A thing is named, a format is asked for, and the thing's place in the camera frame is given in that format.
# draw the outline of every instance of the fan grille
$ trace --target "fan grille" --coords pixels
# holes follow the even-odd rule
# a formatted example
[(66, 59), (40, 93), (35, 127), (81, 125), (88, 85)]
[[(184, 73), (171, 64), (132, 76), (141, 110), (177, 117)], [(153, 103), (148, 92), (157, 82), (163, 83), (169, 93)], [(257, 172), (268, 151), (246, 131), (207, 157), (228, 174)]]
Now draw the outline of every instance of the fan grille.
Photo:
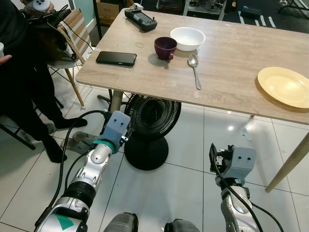
[(170, 132), (180, 111), (180, 102), (132, 94), (125, 114), (131, 117), (129, 127), (133, 129), (135, 137), (156, 140)]

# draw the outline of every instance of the floor tile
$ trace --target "floor tile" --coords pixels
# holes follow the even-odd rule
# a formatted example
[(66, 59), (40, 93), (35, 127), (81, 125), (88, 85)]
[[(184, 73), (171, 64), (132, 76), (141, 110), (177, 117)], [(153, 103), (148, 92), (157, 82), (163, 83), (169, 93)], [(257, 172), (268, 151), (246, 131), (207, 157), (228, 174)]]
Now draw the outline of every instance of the floor tile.
[(182, 103), (182, 106), (188, 106), (188, 107), (193, 107), (193, 108), (197, 108), (197, 109), (204, 109), (203, 106), (201, 105), (193, 105), (193, 104), (188, 104), (188, 103)]
[[(291, 193), (274, 189), (270, 193), (265, 188), (245, 184), (249, 188), (250, 200), (273, 214), (286, 232), (298, 232), (298, 223)], [(204, 231), (225, 231), (225, 219), (221, 212), (221, 189), (215, 184), (213, 175), (204, 174)], [(254, 212), (266, 232), (279, 231), (277, 224), (258, 209)]]
[(167, 163), (203, 171), (204, 110), (182, 106), (174, 128), (165, 136)]
[[(64, 165), (64, 176), (66, 175), (69, 166), (79, 156), (77, 153), (71, 151), (67, 151), (66, 154), (68, 160)], [(113, 155), (104, 171), (99, 191), (90, 209), (91, 213), (87, 223), (88, 231), (96, 232), (99, 229), (122, 157), (122, 153)], [(84, 159), (80, 159), (76, 163), (71, 172), (71, 177), (76, 174), (77, 170), (82, 167), (83, 163)], [(60, 164), (51, 163), (46, 152), (43, 151), (19, 191), (11, 201), (9, 207), (3, 214), (1, 222), (27, 231), (33, 231), (34, 222), (49, 204), (55, 193), (58, 182), (59, 167)]]
[[(309, 130), (274, 123), (283, 161), (289, 158)], [(309, 196), (309, 154), (288, 174), (291, 192)]]
[[(283, 162), (272, 123), (205, 111), (204, 122), (204, 171), (209, 172), (209, 150), (212, 143), (217, 150), (227, 149), (227, 145), (254, 148), (257, 157), (254, 169), (246, 178), (247, 182), (267, 186)], [(241, 128), (246, 128), (248, 136), (241, 135)], [(278, 189), (290, 191), (285, 178)]]
[(43, 151), (41, 142), (31, 142), (36, 146), (34, 151), (0, 130), (0, 217)]
[(309, 196), (292, 193), (300, 232), (309, 232)]
[(281, 124), (281, 125), (286, 125), (286, 126), (290, 126), (290, 127), (297, 127), (297, 128), (309, 130), (309, 125), (305, 125), (305, 124), (282, 121), (282, 120), (277, 120), (277, 119), (272, 119), (272, 122), (276, 123), (276, 124)]
[(0, 116), (0, 124), (2, 124), (4, 126), (18, 128), (18, 125), (16, 123), (14, 123), (12, 120), (10, 120), (9, 117), (6, 116), (6, 115)]
[[(243, 113), (238, 113), (238, 112), (234, 112), (234, 111), (220, 110), (220, 109), (215, 109), (215, 108), (210, 108), (210, 107), (205, 107), (204, 109), (209, 110), (209, 111), (218, 112), (218, 113), (228, 114), (228, 115), (235, 115), (235, 116), (250, 118), (249, 114), (243, 114)], [(271, 119), (268, 118), (268, 117), (254, 116), (254, 119), (266, 121), (266, 122), (271, 122)]]
[(139, 231), (163, 232), (167, 222), (184, 218), (202, 231), (203, 173), (171, 164), (140, 171), (123, 159), (100, 232), (119, 213), (136, 213)]
[(2, 232), (24, 232), (24, 230), (20, 230), (12, 226), (5, 225), (1, 222), (0, 222), (0, 231)]
[[(91, 110), (108, 109), (107, 102), (97, 98), (97, 95), (99, 94), (107, 97), (108, 91), (100, 90), (96, 88), (92, 89), (84, 100), (85, 109), (81, 109), (79, 105), (74, 104), (72, 108), (69, 110), (68, 114), (66, 115), (66, 118), (79, 117), (80, 115), (88, 111), (91, 111)], [(88, 125), (85, 127), (74, 128), (70, 134), (70, 137), (72, 137), (72, 135), (77, 131), (82, 131), (82, 132), (89, 133), (92, 135), (99, 135), (99, 133), (102, 130), (104, 117), (100, 113), (95, 113), (95, 114), (85, 116), (84, 119), (88, 121)], [(54, 136), (58, 138), (65, 138), (67, 131), (68, 130), (62, 130), (62, 131), (57, 130)]]

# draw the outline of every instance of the black shoe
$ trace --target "black shoe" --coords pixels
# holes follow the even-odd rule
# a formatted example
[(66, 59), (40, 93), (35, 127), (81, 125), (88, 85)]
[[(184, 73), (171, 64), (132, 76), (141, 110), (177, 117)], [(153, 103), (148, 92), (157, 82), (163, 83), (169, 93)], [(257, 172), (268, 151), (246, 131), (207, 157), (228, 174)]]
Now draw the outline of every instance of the black shoe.
[(46, 149), (46, 153), (53, 163), (61, 163), (62, 160), (62, 149), (59, 147), (54, 138), (48, 135), (46, 138), (42, 140), (44, 147)]
[[(55, 119), (53, 120), (55, 127), (57, 127), (57, 129), (66, 129), (69, 128), (73, 125), (73, 123), (76, 121), (77, 118), (70, 118), (70, 119), (64, 119), (64, 118), (60, 118), (60, 119)], [(79, 119), (74, 127), (84, 127), (88, 124), (86, 119)]]

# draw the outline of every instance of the wooden tabletop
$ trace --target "wooden tabletop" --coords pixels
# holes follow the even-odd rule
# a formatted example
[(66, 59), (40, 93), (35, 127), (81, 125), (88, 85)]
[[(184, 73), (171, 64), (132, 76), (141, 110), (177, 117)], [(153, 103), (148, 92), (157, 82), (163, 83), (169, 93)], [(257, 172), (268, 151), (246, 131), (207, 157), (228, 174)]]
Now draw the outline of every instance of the wooden tabletop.
[[(309, 35), (265, 27), (143, 11), (154, 16), (156, 29), (144, 33), (122, 10), (78, 72), (83, 84), (154, 96), (250, 115), (309, 124), (309, 110), (287, 106), (268, 96), (257, 82), (270, 66), (309, 77)], [(176, 27), (201, 30), (205, 42), (193, 52), (176, 50), (170, 62), (159, 60), (154, 41)], [(136, 53), (134, 67), (96, 64), (100, 51)], [(195, 87), (191, 53), (199, 58), (202, 85)]]

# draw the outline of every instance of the white tile floor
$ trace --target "white tile floor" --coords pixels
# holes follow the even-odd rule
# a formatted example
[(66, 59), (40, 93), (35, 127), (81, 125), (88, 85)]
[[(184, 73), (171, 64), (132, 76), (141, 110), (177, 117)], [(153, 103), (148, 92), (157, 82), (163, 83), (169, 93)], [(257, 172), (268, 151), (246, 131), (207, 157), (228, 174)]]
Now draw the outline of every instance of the white tile floor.
[[(57, 75), (54, 83), (67, 118), (107, 107), (97, 99), (98, 94), (108, 96), (105, 89), (78, 84), (83, 109), (70, 83)], [(41, 118), (50, 123), (45, 116)], [(91, 115), (87, 120), (86, 127), (72, 133), (98, 134), (103, 118)], [(0, 122), (16, 130), (9, 119), (1, 117)], [(241, 128), (248, 130), (252, 140), (241, 135)], [(250, 119), (245, 114), (184, 104), (176, 126), (166, 136), (169, 156), (160, 168), (149, 172), (133, 168), (123, 148), (112, 156), (91, 208), (88, 231), (103, 232), (109, 221), (124, 211), (138, 215), (141, 232), (162, 232), (165, 223), (175, 218), (190, 220), (203, 232), (225, 231), (221, 191), (209, 172), (209, 147), (214, 143), (218, 149), (232, 144), (255, 148), (256, 164), (245, 185), (250, 189), (251, 201), (275, 215), (285, 232), (309, 232), (309, 156), (276, 189), (265, 192), (265, 186), (308, 131), (308, 126), (295, 123)], [(66, 130), (52, 134), (60, 143)], [(59, 165), (48, 160), (42, 143), (25, 136), (35, 144), (34, 151), (0, 130), (0, 232), (33, 231), (34, 222), (56, 189)], [(78, 156), (70, 151), (67, 155), (65, 172)], [(73, 174), (82, 163), (78, 162)], [(279, 231), (267, 215), (255, 212), (264, 231)]]

